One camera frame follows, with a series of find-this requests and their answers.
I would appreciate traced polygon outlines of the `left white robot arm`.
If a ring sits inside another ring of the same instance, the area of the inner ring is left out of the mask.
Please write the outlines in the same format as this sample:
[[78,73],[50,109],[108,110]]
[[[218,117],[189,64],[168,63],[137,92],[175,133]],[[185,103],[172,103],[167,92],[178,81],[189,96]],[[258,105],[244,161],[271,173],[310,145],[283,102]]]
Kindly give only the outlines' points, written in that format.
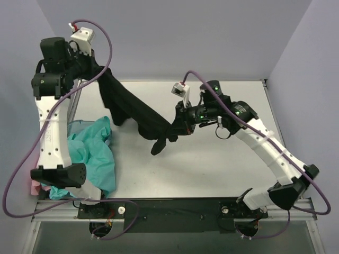
[[88,179],[84,163],[71,161],[67,143],[70,91],[74,80],[90,70],[93,61],[73,50],[62,37],[41,40],[43,59],[31,80],[40,120],[40,156],[30,176],[49,187],[65,189],[90,206],[97,218],[108,214],[109,205],[101,200],[101,190]]

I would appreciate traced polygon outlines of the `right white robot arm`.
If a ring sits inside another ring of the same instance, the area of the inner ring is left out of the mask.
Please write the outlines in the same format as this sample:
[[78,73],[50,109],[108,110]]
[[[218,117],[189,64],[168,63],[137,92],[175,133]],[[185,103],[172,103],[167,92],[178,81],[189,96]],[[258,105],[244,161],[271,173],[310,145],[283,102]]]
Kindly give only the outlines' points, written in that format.
[[176,83],[172,94],[182,98],[175,107],[175,119],[170,131],[173,135],[190,135],[195,127],[215,124],[228,130],[247,144],[276,177],[276,184],[270,188],[249,188],[239,198],[236,206],[238,214],[249,216],[256,209],[276,205],[283,210],[290,210],[301,197],[319,170],[315,165],[307,166],[294,157],[269,131],[257,113],[244,101],[233,102],[222,93],[217,80],[208,82],[219,99],[227,108],[249,126],[234,120],[220,106],[205,85],[200,86],[200,102],[192,106],[189,101],[190,88],[183,83]]

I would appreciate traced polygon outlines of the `black t shirt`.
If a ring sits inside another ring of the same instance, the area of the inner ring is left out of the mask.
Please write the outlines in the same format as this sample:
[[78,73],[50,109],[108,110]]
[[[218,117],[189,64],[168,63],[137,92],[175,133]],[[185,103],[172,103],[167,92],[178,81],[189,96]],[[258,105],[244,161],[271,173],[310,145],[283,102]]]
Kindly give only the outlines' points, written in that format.
[[128,119],[138,124],[138,133],[146,140],[154,140],[151,154],[159,154],[167,141],[176,142],[178,136],[170,134],[171,124],[150,106],[128,91],[107,69],[98,79],[104,107],[107,108],[114,125],[122,126]]

